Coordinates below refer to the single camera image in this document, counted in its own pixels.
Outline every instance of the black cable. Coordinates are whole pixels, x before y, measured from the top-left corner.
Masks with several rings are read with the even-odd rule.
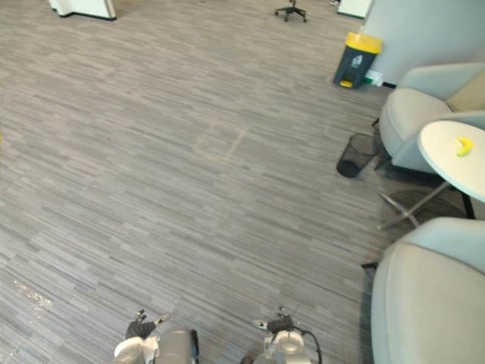
[[[321,361],[321,348],[320,348],[320,343],[317,340],[317,337],[311,331],[302,330],[301,328],[297,328],[296,326],[293,327],[293,329],[300,331],[300,334],[302,334],[302,336],[310,335],[311,337],[313,337],[313,341],[315,342],[315,345],[317,345],[318,364],[321,364],[322,363],[322,361]]]

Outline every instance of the yellow lid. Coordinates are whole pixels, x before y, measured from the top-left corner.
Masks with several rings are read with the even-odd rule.
[[[350,32],[347,36],[346,45],[359,51],[378,54],[382,49],[382,39]]]

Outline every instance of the white table top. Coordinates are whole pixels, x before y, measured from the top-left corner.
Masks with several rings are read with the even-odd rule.
[[[473,141],[467,155],[458,157],[459,137]],[[445,180],[469,196],[485,202],[485,130],[456,121],[435,121],[419,133],[423,157]]]

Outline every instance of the chair cushion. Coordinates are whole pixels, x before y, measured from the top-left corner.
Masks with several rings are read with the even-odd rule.
[[[376,364],[483,363],[485,275],[395,244],[374,279],[372,346]]]
[[[468,81],[446,102],[453,111],[485,110],[485,71]]]
[[[403,141],[436,117],[451,112],[444,101],[415,89],[398,88],[386,103],[390,122]]]

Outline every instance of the trash can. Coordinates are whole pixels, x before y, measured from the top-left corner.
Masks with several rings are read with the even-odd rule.
[[[356,133],[350,137],[336,169],[344,177],[357,177],[375,155],[373,137]]]
[[[350,89],[360,87],[381,48],[381,39],[365,34],[349,33],[333,82]]]

